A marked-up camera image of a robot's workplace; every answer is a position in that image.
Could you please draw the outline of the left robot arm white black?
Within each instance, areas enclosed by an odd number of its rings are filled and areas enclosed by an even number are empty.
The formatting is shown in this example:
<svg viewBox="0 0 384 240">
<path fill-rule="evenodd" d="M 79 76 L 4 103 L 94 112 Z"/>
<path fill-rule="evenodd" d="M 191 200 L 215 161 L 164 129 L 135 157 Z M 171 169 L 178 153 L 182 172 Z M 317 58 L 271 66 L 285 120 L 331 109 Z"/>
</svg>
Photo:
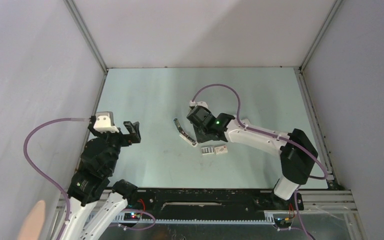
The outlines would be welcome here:
<svg viewBox="0 0 384 240">
<path fill-rule="evenodd" d="M 139 122 L 125 121 L 127 134 L 113 122 L 98 125 L 101 117 L 92 117 L 88 129 L 94 138 L 89 140 L 80 155 L 81 163 L 67 190 L 69 205 L 67 219 L 58 223 L 56 240 L 97 240 L 122 210 L 138 202 L 137 186 L 121 179 L 111 189 L 101 209 L 88 221 L 113 176 L 122 147 L 141 142 Z"/>
</svg>

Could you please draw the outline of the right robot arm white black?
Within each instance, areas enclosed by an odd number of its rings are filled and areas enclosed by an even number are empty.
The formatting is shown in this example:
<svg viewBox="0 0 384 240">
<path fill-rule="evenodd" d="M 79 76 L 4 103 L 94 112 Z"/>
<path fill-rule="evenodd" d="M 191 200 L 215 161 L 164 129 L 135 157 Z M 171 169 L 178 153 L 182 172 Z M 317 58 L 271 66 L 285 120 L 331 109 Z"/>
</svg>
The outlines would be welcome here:
<svg viewBox="0 0 384 240">
<path fill-rule="evenodd" d="M 192 102 L 186 118 L 192 124 L 198 143 L 223 141 L 246 145 L 280 160 L 282 175 L 271 194 L 271 204 L 284 209 L 294 192 L 305 185 L 318 159 L 318 152 L 307 135 L 295 128 L 279 132 L 256 127 L 249 120 L 221 113 L 214 116 L 205 102 Z"/>
</svg>

